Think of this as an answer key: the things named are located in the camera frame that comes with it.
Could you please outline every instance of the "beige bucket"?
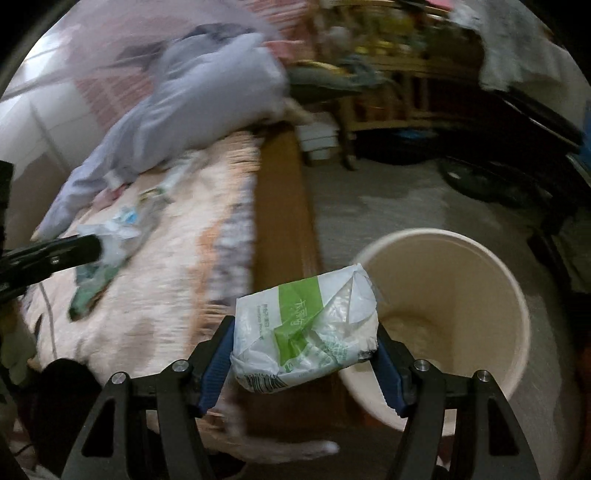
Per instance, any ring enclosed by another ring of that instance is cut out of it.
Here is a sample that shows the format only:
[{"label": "beige bucket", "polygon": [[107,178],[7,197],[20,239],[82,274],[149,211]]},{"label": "beige bucket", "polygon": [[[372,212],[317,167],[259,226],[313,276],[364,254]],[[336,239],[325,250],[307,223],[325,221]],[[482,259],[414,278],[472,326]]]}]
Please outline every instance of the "beige bucket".
[{"label": "beige bucket", "polygon": [[[377,240],[357,262],[383,297],[378,316],[390,337],[443,372],[471,377],[486,369],[511,397],[527,364],[530,318],[517,281],[490,250],[458,233],[411,229]],[[404,430],[406,419],[386,405],[369,362],[340,377],[369,414]],[[447,411],[443,434],[455,424],[455,411]]]}]

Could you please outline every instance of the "gray concrete floor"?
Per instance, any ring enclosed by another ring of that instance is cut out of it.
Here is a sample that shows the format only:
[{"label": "gray concrete floor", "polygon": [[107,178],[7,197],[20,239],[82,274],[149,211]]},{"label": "gray concrete floor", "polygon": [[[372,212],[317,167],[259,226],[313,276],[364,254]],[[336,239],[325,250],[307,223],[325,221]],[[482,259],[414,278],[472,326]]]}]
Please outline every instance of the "gray concrete floor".
[{"label": "gray concrete floor", "polygon": [[[578,454],[582,396],[556,288],[525,243],[540,213],[472,200],[452,190],[434,162],[398,167],[360,161],[360,167],[357,172],[337,164],[306,168],[325,269],[348,265],[370,242],[413,227],[452,230],[493,251],[519,281],[531,315],[530,360],[511,405],[542,479],[564,479]],[[336,433],[338,455],[251,466],[246,478],[384,478],[399,438],[387,428]]]}]

